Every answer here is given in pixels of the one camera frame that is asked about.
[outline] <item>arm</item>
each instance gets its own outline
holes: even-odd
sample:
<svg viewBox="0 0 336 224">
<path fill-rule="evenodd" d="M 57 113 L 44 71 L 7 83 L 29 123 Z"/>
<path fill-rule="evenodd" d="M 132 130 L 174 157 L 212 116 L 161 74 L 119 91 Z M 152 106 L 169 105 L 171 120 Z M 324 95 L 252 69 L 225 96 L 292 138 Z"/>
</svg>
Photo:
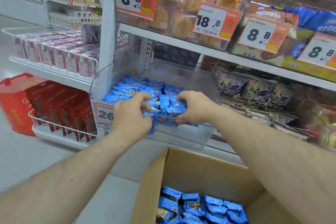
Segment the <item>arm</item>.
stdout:
<svg viewBox="0 0 336 224">
<path fill-rule="evenodd" d="M 336 154 L 217 105 L 200 92 L 184 91 L 180 119 L 209 122 L 263 186 L 302 223 L 334 222 Z"/>
<path fill-rule="evenodd" d="M 82 212 L 125 151 L 150 130 L 151 111 L 137 93 L 115 104 L 111 132 L 93 146 L 48 167 L 22 184 L 0 194 L 0 223 L 71 224 Z"/>
</svg>

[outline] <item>open cardboard box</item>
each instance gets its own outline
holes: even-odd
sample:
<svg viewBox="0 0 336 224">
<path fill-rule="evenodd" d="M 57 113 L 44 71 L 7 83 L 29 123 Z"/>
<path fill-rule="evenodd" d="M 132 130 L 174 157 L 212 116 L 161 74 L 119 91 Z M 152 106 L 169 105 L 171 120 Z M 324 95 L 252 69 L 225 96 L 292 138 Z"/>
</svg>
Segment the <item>open cardboard box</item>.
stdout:
<svg viewBox="0 0 336 224">
<path fill-rule="evenodd" d="M 168 148 L 142 177 L 131 224 L 155 224 L 161 186 L 243 205 L 249 224 L 300 224 L 243 166 Z"/>
</svg>

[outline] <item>forearm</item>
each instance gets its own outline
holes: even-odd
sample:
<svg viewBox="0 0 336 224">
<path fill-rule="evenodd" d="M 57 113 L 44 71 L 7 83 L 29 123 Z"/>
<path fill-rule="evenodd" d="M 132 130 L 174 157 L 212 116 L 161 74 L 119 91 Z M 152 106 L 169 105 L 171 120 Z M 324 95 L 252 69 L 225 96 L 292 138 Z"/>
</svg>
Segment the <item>forearm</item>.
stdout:
<svg viewBox="0 0 336 224">
<path fill-rule="evenodd" d="M 211 123 L 264 187 L 302 223 L 331 223 L 336 202 L 333 152 L 219 106 Z"/>
<path fill-rule="evenodd" d="M 130 147 L 118 132 L 0 194 L 1 223 L 72 223 Z"/>
</svg>

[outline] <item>gray floor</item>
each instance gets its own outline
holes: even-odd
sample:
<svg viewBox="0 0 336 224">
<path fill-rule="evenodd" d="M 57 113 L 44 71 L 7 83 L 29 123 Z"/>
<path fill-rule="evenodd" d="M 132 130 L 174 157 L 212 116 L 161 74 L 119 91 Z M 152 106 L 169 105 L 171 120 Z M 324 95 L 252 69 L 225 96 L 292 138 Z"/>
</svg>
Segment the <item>gray floor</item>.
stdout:
<svg viewBox="0 0 336 224">
<path fill-rule="evenodd" d="M 31 26 L 35 25 L 0 16 L 1 29 Z M 8 60 L 11 53 L 10 38 L 0 33 L 0 81 L 23 73 Z M 37 137 L 13 132 L 2 111 L 0 131 L 0 191 L 74 154 L 70 149 L 48 144 Z M 128 223 L 138 186 L 138 183 L 108 175 L 76 224 Z"/>
</svg>

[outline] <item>hand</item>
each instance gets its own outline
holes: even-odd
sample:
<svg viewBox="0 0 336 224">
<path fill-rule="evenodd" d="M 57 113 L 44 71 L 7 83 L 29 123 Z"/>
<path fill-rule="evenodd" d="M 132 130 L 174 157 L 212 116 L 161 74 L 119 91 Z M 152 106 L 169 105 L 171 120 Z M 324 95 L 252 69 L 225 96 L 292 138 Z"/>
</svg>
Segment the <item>hand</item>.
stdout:
<svg viewBox="0 0 336 224">
<path fill-rule="evenodd" d="M 178 116 L 179 119 L 202 124 L 210 122 L 218 105 L 202 92 L 182 91 L 177 101 L 187 102 L 187 111 Z"/>
<path fill-rule="evenodd" d="M 151 112 L 152 108 L 145 101 L 150 100 L 147 93 L 137 92 L 132 98 L 119 101 L 114 105 L 112 132 L 118 133 L 123 140 L 133 144 L 140 141 L 152 127 L 152 119 L 142 116 L 142 110 Z"/>
</svg>

